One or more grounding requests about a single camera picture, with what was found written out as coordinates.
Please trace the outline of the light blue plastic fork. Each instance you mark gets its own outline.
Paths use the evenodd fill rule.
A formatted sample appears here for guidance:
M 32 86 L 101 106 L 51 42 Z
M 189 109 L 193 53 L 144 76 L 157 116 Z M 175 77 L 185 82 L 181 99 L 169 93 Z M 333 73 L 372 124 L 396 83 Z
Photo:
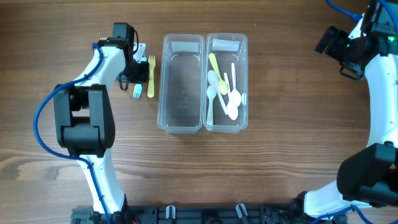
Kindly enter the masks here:
M 139 66 L 140 80 L 134 85 L 134 93 L 133 93 L 133 97 L 136 99 L 142 96 L 143 83 L 147 81 L 148 69 L 149 69 L 149 63 L 147 57 L 142 57 L 141 63 L 139 63 L 138 66 Z

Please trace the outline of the yellow plastic fork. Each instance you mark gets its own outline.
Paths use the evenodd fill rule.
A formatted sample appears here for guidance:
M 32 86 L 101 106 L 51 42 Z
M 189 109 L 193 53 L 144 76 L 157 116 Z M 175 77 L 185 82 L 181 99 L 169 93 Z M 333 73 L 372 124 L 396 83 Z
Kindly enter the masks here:
M 154 69 L 156 65 L 156 60 L 154 55 L 150 55 L 148 58 L 149 63 L 149 82 L 147 87 L 147 96 L 153 98 L 155 95 L 154 91 Z

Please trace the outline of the white spoon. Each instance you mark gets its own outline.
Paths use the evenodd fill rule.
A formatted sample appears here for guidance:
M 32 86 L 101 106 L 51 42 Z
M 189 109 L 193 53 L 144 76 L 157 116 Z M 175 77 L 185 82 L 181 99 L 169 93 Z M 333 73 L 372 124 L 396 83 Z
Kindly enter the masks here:
M 209 85 L 206 91 L 206 95 L 208 97 L 208 112 L 207 112 L 207 118 L 206 118 L 206 123 L 209 125 L 213 125 L 213 100 L 215 99 L 217 92 L 214 86 Z
M 219 98 L 219 101 L 220 101 L 220 104 L 221 104 L 221 107 L 222 107 L 225 115 L 227 115 L 228 111 L 226 109 L 226 105 L 225 105 L 224 99 L 221 96 L 221 93 L 220 93 L 220 91 L 218 89 L 218 84 L 219 84 L 219 80 L 220 79 L 219 79 L 217 73 L 214 70 L 210 70 L 210 71 L 208 71 L 207 76 L 208 76 L 209 84 L 212 85 L 213 87 L 215 87 L 216 93 L 218 95 L 218 98 Z

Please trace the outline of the yellow plastic spoon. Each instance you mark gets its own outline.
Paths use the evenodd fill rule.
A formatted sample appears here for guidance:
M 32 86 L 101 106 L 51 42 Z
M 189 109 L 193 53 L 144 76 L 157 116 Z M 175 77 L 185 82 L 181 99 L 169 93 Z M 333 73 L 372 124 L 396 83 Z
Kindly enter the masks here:
M 220 75 L 220 70 L 219 70 L 219 66 L 218 66 L 218 62 L 216 59 L 216 56 L 214 53 L 209 53 L 208 55 L 208 59 L 211 63 L 211 66 L 213 67 L 213 70 L 217 73 L 218 77 L 219 77 L 219 84 L 218 84 L 218 89 L 220 91 L 220 93 L 222 95 L 226 95 L 228 92 L 228 85 L 227 83 L 222 79 L 221 75 Z

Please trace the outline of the white spoon crossed small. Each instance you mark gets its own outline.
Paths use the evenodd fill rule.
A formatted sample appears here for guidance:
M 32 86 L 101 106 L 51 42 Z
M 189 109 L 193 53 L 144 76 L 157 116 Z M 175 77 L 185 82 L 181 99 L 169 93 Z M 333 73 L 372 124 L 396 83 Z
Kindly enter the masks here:
M 231 74 L 232 74 L 232 80 L 233 80 L 233 90 L 231 91 L 231 101 L 232 104 L 235 105 L 235 107 L 239 107 L 241 104 L 241 94 L 236 88 L 236 68 L 235 64 L 231 64 Z

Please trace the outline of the white spoon crossed large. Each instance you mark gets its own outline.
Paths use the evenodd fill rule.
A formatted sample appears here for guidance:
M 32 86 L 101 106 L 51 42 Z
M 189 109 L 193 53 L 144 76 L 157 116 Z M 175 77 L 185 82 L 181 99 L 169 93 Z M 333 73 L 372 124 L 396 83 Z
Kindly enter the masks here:
M 224 72 L 224 81 L 227 84 L 228 87 L 228 104 L 226 106 L 226 109 L 228 111 L 228 116 L 232 119 L 232 120 L 236 120 L 238 118 L 238 107 L 236 106 L 236 103 L 234 102 L 234 97 L 233 94 L 231 92 L 231 87 L 229 84 L 229 79 L 228 79 L 228 75 L 226 72 Z

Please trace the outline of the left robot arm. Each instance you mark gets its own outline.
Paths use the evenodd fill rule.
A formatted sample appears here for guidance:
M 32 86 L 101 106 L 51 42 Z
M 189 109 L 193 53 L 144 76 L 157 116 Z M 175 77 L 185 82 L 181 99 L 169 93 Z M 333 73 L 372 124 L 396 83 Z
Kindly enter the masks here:
M 146 45 L 139 42 L 133 26 L 116 22 L 112 36 L 95 42 L 93 50 L 93 58 L 73 84 L 55 89 L 57 141 L 83 169 L 93 196 L 84 221 L 132 223 L 134 215 L 111 158 L 116 128 L 108 92 L 115 81 L 127 90 L 131 83 L 148 80 Z

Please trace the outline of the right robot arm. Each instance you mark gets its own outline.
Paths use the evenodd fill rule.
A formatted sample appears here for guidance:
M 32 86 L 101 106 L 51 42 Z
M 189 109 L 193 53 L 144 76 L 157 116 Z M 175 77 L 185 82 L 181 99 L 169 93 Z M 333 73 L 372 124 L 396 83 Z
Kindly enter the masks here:
M 397 1 L 370 1 L 363 15 L 329 5 L 357 25 L 350 33 L 329 27 L 315 50 L 337 60 L 342 76 L 349 70 L 349 79 L 367 81 L 370 131 L 367 146 L 341 163 L 336 180 L 303 193 L 300 211 L 314 223 L 397 206 Z

